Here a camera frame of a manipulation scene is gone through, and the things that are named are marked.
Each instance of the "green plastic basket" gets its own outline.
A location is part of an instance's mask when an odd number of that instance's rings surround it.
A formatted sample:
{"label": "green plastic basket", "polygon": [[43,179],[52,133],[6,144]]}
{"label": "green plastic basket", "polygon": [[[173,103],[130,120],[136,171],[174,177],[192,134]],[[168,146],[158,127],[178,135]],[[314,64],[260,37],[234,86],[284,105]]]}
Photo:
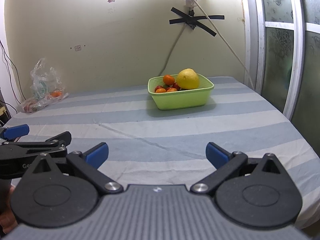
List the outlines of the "green plastic basket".
{"label": "green plastic basket", "polygon": [[197,89],[177,92],[154,93],[156,86],[163,86],[163,76],[149,79],[148,92],[160,110],[172,110],[187,107],[203,106],[207,103],[214,84],[198,74],[200,85]]}

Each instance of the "floral pattern glass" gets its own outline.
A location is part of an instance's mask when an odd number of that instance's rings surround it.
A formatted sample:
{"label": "floral pattern glass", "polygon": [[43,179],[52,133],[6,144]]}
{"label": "floral pattern glass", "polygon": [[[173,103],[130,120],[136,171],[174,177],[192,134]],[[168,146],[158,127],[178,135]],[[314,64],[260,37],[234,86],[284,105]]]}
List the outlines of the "floral pattern glass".
{"label": "floral pattern glass", "polygon": [[283,112],[293,60],[293,31],[266,28],[266,61],[261,95]]}
{"label": "floral pattern glass", "polygon": [[267,22],[293,23],[291,0],[263,0]]}
{"label": "floral pattern glass", "polygon": [[306,32],[302,80],[293,125],[320,156],[320,34]]}
{"label": "floral pattern glass", "polygon": [[306,22],[320,25],[320,0],[303,0],[303,6]]}

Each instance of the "blue and white striped cloth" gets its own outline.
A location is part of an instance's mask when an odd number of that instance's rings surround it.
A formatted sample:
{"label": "blue and white striped cloth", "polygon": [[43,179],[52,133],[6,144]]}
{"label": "blue and white striped cloth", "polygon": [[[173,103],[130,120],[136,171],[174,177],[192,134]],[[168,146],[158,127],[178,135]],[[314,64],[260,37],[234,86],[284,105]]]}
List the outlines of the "blue and white striped cloth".
{"label": "blue and white striped cloth", "polygon": [[68,151],[100,142],[109,158],[99,168],[122,185],[186,184],[215,168],[205,158],[208,142],[249,157],[277,155],[303,196],[297,226],[320,217],[320,159],[294,126],[268,101],[232,77],[214,77],[205,106],[157,109],[146,86],[87,92],[33,114],[19,113],[8,125],[28,124],[21,141],[44,141],[70,131]]}

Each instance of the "black wire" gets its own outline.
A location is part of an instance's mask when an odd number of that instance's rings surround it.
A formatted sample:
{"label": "black wire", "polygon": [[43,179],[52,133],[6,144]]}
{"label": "black wire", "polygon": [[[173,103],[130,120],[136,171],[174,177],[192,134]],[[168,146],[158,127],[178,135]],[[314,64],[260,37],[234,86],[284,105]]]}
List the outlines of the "black wire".
{"label": "black wire", "polygon": [[1,42],[1,40],[0,40],[0,45],[1,45],[2,49],[3,49],[3,51],[4,51],[4,59],[5,59],[5,56],[7,56],[7,58],[10,60],[10,62],[12,63],[14,68],[16,69],[20,91],[21,91],[21,94],[22,94],[23,98],[26,100],[26,97],[24,96],[24,94],[22,92],[22,88],[21,88],[21,84],[20,84],[20,78],[19,78],[19,74],[18,74],[18,69],[17,69],[16,65],[12,62],[12,60],[9,58],[8,54],[5,52],[5,49],[4,49],[4,46],[3,46],[2,42]]}
{"label": "black wire", "polygon": [[14,95],[15,99],[17,100],[17,102],[18,102],[19,104],[21,104],[21,103],[19,102],[19,100],[17,99],[16,94],[14,93],[14,90],[13,90],[12,81],[11,81],[11,74],[10,74],[10,69],[9,69],[9,63],[8,63],[8,61],[7,61],[7,59],[6,59],[5,57],[4,57],[4,60],[7,62],[8,73],[9,73],[10,84],[11,84],[11,89],[12,89],[13,95]]}
{"label": "black wire", "polygon": [[8,106],[11,106],[11,107],[16,111],[16,113],[18,113],[17,109],[15,109],[12,105],[10,105],[10,104],[8,104],[8,103],[6,103],[6,102],[4,102],[4,101],[1,101],[1,100],[0,100],[0,102],[6,104],[6,105],[8,105]]}

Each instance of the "white cable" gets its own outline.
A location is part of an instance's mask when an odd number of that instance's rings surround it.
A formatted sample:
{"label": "white cable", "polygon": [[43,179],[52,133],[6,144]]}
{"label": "white cable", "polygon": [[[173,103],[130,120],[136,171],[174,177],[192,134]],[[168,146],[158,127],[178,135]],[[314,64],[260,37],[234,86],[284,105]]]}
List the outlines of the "white cable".
{"label": "white cable", "polygon": [[161,76],[162,73],[164,72],[164,70],[166,69],[167,64],[168,64],[168,62],[169,62],[169,59],[170,59],[170,56],[171,56],[171,54],[172,54],[172,52],[173,52],[173,49],[174,49],[174,47],[176,46],[178,40],[180,39],[180,37],[181,37],[184,29],[186,28],[186,26],[187,26],[186,24],[183,25],[183,27],[182,27],[181,31],[179,32],[176,40],[174,41],[174,43],[173,43],[173,45],[172,45],[172,47],[171,47],[171,49],[170,49],[170,52],[169,52],[169,54],[168,54],[168,56],[167,56],[167,58],[166,58],[166,60],[165,60],[164,66],[163,66],[161,72],[159,73],[158,77]]}
{"label": "white cable", "polygon": [[7,113],[7,110],[5,110],[4,113],[5,113],[5,115],[7,116],[8,120],[10,120],[10,117],[9,117],[9,115],[8,115],[8,113]]}
{"label": "white cable", "polygon": [[225,38],[221,35],[221,33],[218,31],[217,27],[213,24],[212,20],[209,18],[209,16],[205,13],[205,11],[201,8],[201,6],[197,3],[196,0],[193,0],[193,2],[199,7],[199,9],[202,11],[202,13],[207,17],[207,19],[209,20],[209,22],[211,23],[211,25],[215,28],[217,34],[221,37],[221,39],[225,42],[225,44],[228,46],[228,48],[231,50],[231,52],[233,53],[233,55],[235,55],[235,57],[237,58],[237,60],[240,62],[241,66],[244,68],[244,71],[247,73],[248,77],[249,77],[249,81],[251,84],[252,89],[254,89],[253,83],[252,83],[252,79],[250,77],[249,71],[246,69],[246,67],[244,66],[244,64],[242,63],[241,59],[238,57],[238,55],[234,52],[234,50],[231,48],[231,46],[229,45],[229,43],[225,40]]}

